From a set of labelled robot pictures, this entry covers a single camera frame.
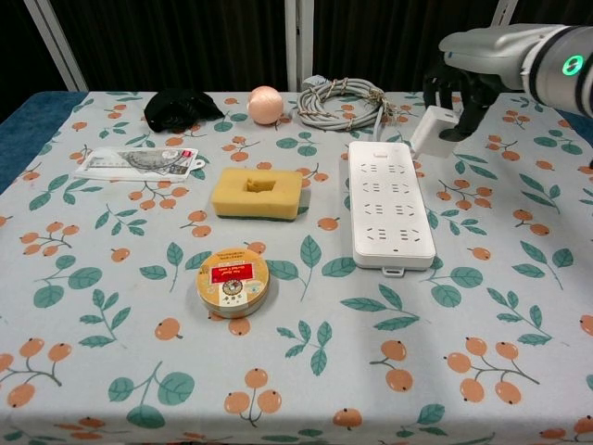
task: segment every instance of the power strip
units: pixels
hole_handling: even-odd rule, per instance
[[[354,261],[386,276],[427,269],[435,243],[408,146],[352,142],[348,167]]]

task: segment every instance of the coiled cable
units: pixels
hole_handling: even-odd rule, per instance
[[[372,109],[352,119],[345,119],[327,111],[323,103],[335,95],[357,95],[366,99]],[[348,77],[324,83],[303,91],[296,102],[298,115],[305,125],[323,130],[345,130],[367,127],[374,123],[372,140],[377,140],[379,124],[384,114],[391,115],[393,106],[385,98],[385,92],[364,79]]]

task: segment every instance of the black curtain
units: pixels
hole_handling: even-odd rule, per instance
[[[591,0],[520,0],[512,23],[561,23],[593,25]]]
[[[0,5],[0,122],[39,91],[66,86],[22,0]]]
[[[313,73],[422,90],[448,34],[490,25],[498,0],[316,0]]]
[[[51,3],[91,90],[287,87],[283,0]]]

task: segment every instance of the black pouch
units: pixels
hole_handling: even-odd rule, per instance
[[[183,131],[200,119],[214,120],[223,116],[209,95],[177,88],[156,93],[145,108],[146,123],[157,133]]]

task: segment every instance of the white pole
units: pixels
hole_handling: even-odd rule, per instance
[[[313,21],[315,20],[315,0],[298,1],[299,44],[297,45],[300,69],[298,70],[298,89],[301,83],[313,75]]]
[[[68,90],[87,91],[84,77],[49,0],[24,0],[24,2]]]
[[[490,26],[505,26],[511,23],[512,13],[515,12],[519,0],[498,0],[498,5],[492,17]]]
[[[284,0],[284,32],[286,35],[286,74],[288,91],[298,91],[297,81],[297,2]]]

